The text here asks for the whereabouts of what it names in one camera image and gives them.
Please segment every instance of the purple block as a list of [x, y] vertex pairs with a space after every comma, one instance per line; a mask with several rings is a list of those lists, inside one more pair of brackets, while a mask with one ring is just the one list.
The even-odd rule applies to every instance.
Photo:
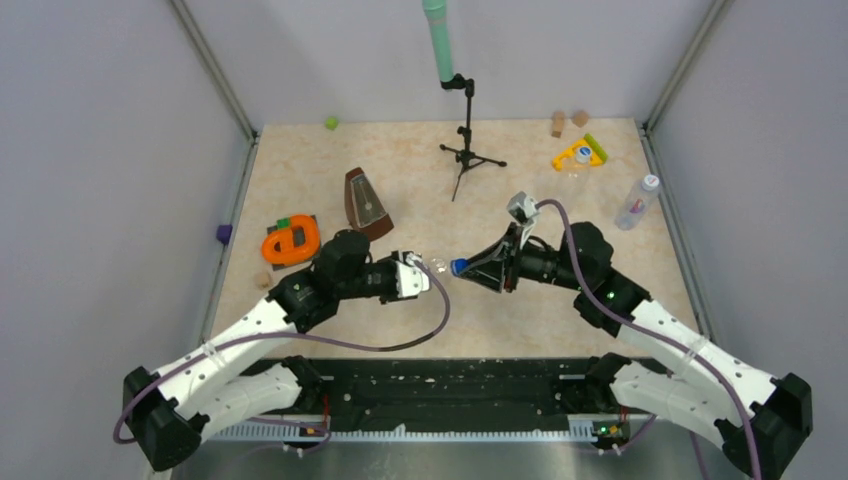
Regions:
[[233, 236], [232, 225], [218, 225], [218, 231], [215, 232], [215, 238], [224, 245], [230, 244], [230, 237]]

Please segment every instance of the white bottle cap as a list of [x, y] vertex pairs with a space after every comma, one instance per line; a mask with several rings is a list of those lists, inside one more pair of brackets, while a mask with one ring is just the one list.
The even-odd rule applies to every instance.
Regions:
[[589, 147], [580, 147], [574, 152], [574, 159], [577, 160], [577, 163], [589, 163], [589, 160], [592, 159], [592, 149]]
[[646, 192], [653, 192], [660, 186], [660, 177], [656, 175], [645, 175], [642, 179], [642, 188]]

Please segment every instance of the tripod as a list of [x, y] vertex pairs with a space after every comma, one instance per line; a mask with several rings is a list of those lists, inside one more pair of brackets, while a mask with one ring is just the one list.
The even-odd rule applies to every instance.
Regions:
[[[439, 145], [439, 148], [442, 150], [447, 150], [449, 152], [454, 153], [454, 157], [456, 158], [456, 163], [462, 165], [462, 168], [459, 170], [459, 176], [456, 177], [456, 186], [453, 188], [453, 197], [451, 197], [451, 202], [456, 200], [456, 192], [459, 190], [459, 181], [462, 180], [462, 176], [465, 175], [466, 172], [471, 170], [472, 168], [477, 168], [484, 163], [494, 163], [499, 167], [505, 167], [506, 162], [501, 162], [499, 160], [492, 160], [491, 158], [481, 157], [476, 153], [471, 151], [471, 97], [474, 96], [474, 79], [469, 78], [465, 79], [460, 74], [454, 75], [453, 79], [449, 82], [442, 82], [442, 88], [445, 90], [465, 90], [465, 98], [467, 99], [467, 104], [465, 107], [465, 126], [460, 126], [456, 129], [456, 133], [462, 135], [462, 140], [464, 143], [464, 147], [462, 150], [457, 150], [455, 148], [451, 148], [446, 146], [444, 143]], [[471, 163], [472, 160], [478, 160], [476, 163]]]

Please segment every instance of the beige tabletop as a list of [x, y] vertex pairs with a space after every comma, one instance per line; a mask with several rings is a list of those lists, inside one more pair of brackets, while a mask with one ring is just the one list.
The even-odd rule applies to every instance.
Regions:
[[[263, 292], [256, 273], [271, 272], [259, 247], [266, 228], [281, 217], [311, 214], [323, 239], [344, 228], [344, 176], [362, 167], [395, 228], [375, 241], [375, 259], [392, 250], [415, 250], [431, 261], [470, 256], [505, 232], [505, 210], [516, 192], [537, 199], [559, 196], [567, 181], [550, 167], [551, 159], [585, 133], [607, 151], [609, 161], [591, 169], [583, 195], [566, 207], [572, 221], [590, 220], [613, 246], [613, 266], [636, 281], [690, 327], [694, 315], [659, 204], [634, 230], [612, 222], [632, 183], [648, 171], [632, 119], [592, 119], [583, 129], [568, 122], [562, 138], [550, 135], [550, 120], [499, 120], [473, 123], [472, 147], [480, 155], [509, 162], [484, 165], [465, 175], [451, 203], [459, 165], [438, 145], [459, 146], [458, 122], [268, 126], [262, 132], [244, 209], [232, 245], [213, 326], [222, 332], [249, 310]], [[534, 232], [559, 246], [562, 224], [556, 211], [543, 209]], [[302, 267], [272, 272], [274, 281]], [[615, 351], [644, 355], [601, 330], [573, 309], [576, 292], [523, 280], [511, 294], [496, 294], [447, 273], [439, 275], [451, 297], [447, 328], [393, 358], [427, 357], [586, 357]], [[443, 303], [435, 289], [416, 300], [380, 305], [374, 299], [345, 301], [338, 314], [310, 333], [373, 346], [403, 343], [434, 328]], [[380, 357], [330, 345], [294, 341], [273, 352], [282, 357]]]

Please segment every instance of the orange ring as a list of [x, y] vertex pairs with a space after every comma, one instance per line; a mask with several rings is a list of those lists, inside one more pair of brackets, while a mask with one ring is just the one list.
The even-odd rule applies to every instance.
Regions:
[[[295, 228], [303, 229], [303, 245], [294, 244]], [[262, 256], [272, 265], [295, 265], [312, 258], [320, 247], [321, 234], [315, 219], [309, 215], [292, 215], [288, 227], [274, 230], [262, 242]]]

